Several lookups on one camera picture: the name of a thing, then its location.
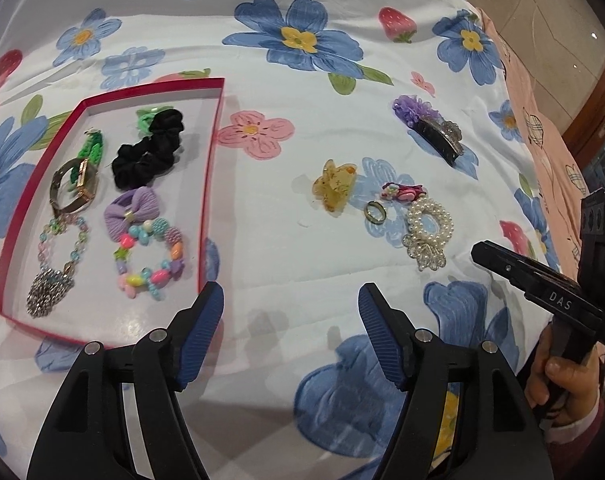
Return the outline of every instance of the pink hair accessory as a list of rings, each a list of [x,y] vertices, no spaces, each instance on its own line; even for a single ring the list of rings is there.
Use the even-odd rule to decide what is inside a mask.
[[[138,187],[122,193],[105,208],[104,217],[109,238],[119,242],[132,224],[153,220],[159,214],[158,197],[151,187]]]
[[[423,186],[404,186],[404,184],[396,184],[388,182],[382,186],[380,197],[384,200],[398,200],[399,202],[413,202],[421,196],[426,195],[426,189]]]

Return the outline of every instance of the black scrunchie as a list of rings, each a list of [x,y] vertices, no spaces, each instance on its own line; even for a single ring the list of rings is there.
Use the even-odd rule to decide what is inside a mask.
[[[123,144],[111,163],[116,187],[123,191],[146,186],[156,175],[173,167],[174,152],[180,147],[183,116],[175,108],[156,114],[151,121],[151,135],[134,144]]]

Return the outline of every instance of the pink blanket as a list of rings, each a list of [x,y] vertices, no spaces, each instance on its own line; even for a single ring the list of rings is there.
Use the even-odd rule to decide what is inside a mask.
[[[505,64],[506,86],[518,129],[533,156],[540,197],[562,272],[576,278],[580,259],[580,200],[585,180],[554,124],[538,110],[531,77],[522,61],[495,30],[483,12],[484,29],[495,41]]]

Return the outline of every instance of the blue gripper pad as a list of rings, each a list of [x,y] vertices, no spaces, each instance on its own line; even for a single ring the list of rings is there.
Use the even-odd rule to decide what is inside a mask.
[[[214,285],[212,293],[202,307],[200,316],[196,320],[196,323],[194,323],[191,332],[187,335],[180,350],[180,368],[176,381],[180,384],[181,388],[186,388],[188,383],[198,377],[204,356],[207,353],[209,344],[212,342],[214,332],[222,316],[224,294],[222,287],[218,283],[214,283]]]
[[[358,311],[385,377],[402,389],[407,381],[402,369],[402,348],[366,286],[362,286],[358,293]]]

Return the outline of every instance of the tiled floor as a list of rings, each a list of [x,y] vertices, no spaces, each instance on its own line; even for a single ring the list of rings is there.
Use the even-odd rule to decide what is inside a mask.
[[[469,0],[482,8],[532,76],[538,107],[561,133],[605,63],[605,31],[586,0]]]

